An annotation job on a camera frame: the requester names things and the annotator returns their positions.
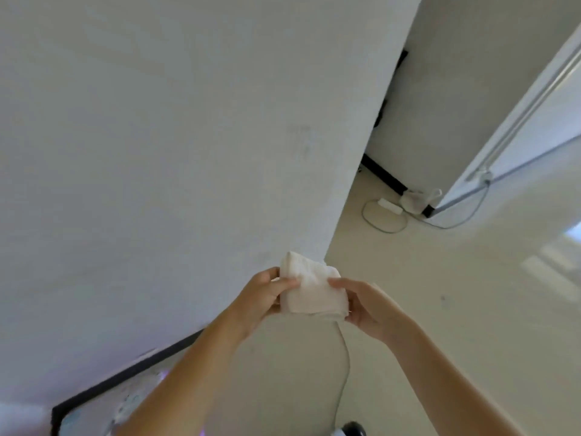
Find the person's right hand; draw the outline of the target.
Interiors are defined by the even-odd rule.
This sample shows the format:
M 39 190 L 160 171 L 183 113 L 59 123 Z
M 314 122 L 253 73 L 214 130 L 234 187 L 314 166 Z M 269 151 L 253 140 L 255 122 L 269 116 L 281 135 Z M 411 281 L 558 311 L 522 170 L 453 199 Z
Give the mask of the person's right hand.
M 410 335 L 414 322 L 379 287 L 364 282 L 364 294 L 346 293 L 349 300 L 346 320 L 368 336 L 392 347 Z

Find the black round device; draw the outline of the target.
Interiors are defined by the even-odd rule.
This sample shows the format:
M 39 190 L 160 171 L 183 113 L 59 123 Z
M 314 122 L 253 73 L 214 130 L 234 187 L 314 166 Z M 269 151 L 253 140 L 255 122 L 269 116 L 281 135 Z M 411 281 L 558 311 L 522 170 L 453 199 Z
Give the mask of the black round device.
M 330 436 L 367 436 L 367 432 L 359 422 L 350 421 L 334 429 Z

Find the person's left forearm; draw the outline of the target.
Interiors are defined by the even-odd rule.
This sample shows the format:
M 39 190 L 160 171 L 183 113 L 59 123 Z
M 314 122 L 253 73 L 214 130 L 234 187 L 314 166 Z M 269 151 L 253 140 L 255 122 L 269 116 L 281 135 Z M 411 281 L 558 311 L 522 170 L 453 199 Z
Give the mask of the person's left forearm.
M 219 315 L 117 436 L 199 436 L 236 351 L 260 320 L 233 309 Z

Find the white cloth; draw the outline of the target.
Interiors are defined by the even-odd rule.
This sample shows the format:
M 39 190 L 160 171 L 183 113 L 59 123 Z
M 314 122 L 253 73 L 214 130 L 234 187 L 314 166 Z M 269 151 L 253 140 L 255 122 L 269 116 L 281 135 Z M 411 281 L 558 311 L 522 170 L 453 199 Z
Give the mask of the white cloth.
M 349 315 L 346 290 L 328 283 L 329 278 L 339 277 L 334 267 L 288 252 L 280 264 L 280 278 L 296 278 L 300 286 L 280 294 L 281 313 L 344 320 Z

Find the pastel patterned mat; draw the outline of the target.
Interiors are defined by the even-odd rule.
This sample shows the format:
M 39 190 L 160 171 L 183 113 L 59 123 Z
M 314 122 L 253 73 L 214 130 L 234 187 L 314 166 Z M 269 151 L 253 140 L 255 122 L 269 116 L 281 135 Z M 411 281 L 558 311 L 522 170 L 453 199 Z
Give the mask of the pastel patterned mat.
M 115 436 L 174 363 L 160 362 L 73 408 L 62 418 L 57 436 Z

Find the white crumpled plastic bag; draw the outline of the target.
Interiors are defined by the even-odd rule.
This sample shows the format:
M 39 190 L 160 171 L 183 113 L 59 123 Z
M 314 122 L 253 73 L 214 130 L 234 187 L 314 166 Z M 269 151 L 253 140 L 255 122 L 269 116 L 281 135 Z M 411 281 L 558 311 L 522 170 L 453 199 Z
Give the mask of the white crumpled plastic bag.
M 399 204 L 410 215 L 420 215 L 434 201 L 442 196 L 442 190 L 435 188 L 430 192 L 407 189 L 400 197 Z

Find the black baseboard strip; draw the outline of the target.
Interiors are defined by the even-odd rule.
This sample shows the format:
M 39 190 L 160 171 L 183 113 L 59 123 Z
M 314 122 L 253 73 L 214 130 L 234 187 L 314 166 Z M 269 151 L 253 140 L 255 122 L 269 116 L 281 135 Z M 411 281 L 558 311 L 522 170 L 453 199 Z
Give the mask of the black baseboard strip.
M 163 362 L 166 359 L 178 354 L 178 352 L 190 347 L 201 335 L 204 329 L 185 337 L 184 339 L 164 348 L 161 351 L 155 352 L 146 358 L 139 359 L 135 364 L 125 368 L 124 370 L 113 374 L 109 378 L 91 386 L 90 388 L 79 392 L 78 394 L 68 398 L 67 400 L 57 404 L 51 411 L 51 429 L 50 436 L 59 436 L 64 418 L 73 409 L 82 406 L 97 396 L 117 387 L 123 382 L 133 378 L 134 376 L 150 369 L 151 367 Z
M 397 178 L 387 172 L 377 162 L 372 160 L 367 154 L 363 154 L 361 159 L 362 167 L 367 168 L 374 176 L 376 176 L 382 183 L 387 185 L 390 189 L 396 192 L 397 195 L 402 196 L 408 188 L 400 182 Z

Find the person's right forearm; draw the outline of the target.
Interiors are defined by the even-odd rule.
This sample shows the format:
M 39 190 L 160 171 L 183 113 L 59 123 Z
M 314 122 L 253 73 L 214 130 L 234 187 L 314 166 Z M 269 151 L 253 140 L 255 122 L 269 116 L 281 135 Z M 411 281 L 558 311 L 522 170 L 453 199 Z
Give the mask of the person's right forearm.
M 409 316 L 389 322 L 383 342 L 438 436 L 525 436 Z

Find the white door with metal rail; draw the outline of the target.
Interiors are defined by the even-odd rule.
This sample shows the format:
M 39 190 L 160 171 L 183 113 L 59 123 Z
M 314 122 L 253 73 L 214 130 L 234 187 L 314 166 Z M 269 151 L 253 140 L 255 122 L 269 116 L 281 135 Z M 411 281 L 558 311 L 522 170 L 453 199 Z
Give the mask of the white door with metal rail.
M 581 137 L 581 23 L 429 214 Z

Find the person's left hand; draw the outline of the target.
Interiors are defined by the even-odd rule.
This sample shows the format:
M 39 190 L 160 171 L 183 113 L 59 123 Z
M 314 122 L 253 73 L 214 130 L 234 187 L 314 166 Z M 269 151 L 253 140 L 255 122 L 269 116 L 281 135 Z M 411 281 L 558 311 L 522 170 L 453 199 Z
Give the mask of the person's left hand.
M 271 281 L 280 277 L 279 267 L 259 271 L 224 310 L 224 323 L 235 343 L 240 344 L 249 337 L 265 317 L 280 311 L 282 293 L 271 292 Z

